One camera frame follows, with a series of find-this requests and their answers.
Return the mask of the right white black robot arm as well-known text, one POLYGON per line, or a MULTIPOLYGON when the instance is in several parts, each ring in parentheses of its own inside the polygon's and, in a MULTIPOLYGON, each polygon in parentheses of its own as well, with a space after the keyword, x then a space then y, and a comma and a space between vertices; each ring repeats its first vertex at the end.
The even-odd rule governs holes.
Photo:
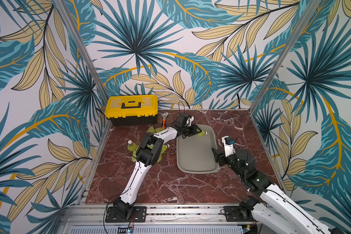
POLYGON ((225 145, 221 152, 212 149, 216 163, 227 165, 238 175, 255 197, 250 196, 240 205, 246 215, 278 234, 341 234, 330 228, 294 202, 280 187, 255 166, 255 158, 247 150, 236 150, 225 145))

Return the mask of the grey plastic storage tray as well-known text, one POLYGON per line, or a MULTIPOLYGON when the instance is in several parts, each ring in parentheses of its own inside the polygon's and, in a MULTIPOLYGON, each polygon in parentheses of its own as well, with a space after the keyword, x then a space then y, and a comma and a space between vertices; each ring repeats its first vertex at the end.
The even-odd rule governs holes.
POLYGON ((206 132, 202 136, 176 139, 176 161, 178 168, 189 174, 209 174, 219 170, 212 148, 217 147, 214 130, 207 125, 199 125, 206 132))

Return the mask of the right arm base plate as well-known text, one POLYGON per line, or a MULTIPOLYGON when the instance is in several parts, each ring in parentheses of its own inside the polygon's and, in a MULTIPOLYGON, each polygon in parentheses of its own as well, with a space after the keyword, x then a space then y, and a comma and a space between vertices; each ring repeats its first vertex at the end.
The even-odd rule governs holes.
POLYGON ((243 206, 224 206, 221 213, 227 222, 252 222, 251 213, 243 206))

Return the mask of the yellow-green shuttlecock two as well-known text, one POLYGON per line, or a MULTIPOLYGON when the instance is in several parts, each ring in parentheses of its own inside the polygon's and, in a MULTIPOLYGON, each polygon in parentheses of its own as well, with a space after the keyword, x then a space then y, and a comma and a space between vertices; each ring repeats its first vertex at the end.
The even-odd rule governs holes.
POLYGON ((205 131, 205 130, 200 130, 200 131, 198 131, 196 134, 195 134, 195 136, 204 136, 204 135, 206 135, 207 134, 207 132, 205 131))

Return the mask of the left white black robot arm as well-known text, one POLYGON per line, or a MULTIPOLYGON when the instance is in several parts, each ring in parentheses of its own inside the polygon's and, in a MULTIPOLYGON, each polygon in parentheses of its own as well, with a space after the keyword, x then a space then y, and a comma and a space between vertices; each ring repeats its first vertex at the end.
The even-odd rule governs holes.
POLYGON ((123 192, 113 202, 113 211, 124 220, 129 220, 133 213, 134 204, 140 186, 152 166, 161 154, 162 147, 178 137, 203 136, 206 134, 198 125, 193 123, 194 117, 178 114, 177 119, 159 133, 146 133, 136 151, 134 170, 123 192))

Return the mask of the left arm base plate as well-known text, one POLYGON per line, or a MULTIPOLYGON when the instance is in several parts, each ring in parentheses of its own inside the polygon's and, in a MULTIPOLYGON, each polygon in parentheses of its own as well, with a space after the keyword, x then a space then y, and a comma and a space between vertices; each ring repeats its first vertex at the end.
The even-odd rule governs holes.
POLYGON ((126 212, 120 213, 116 207, 108 207, 104 221, 106 223, 144 223, 146 220, 146 206, 134 206, 129 208, 126 212))

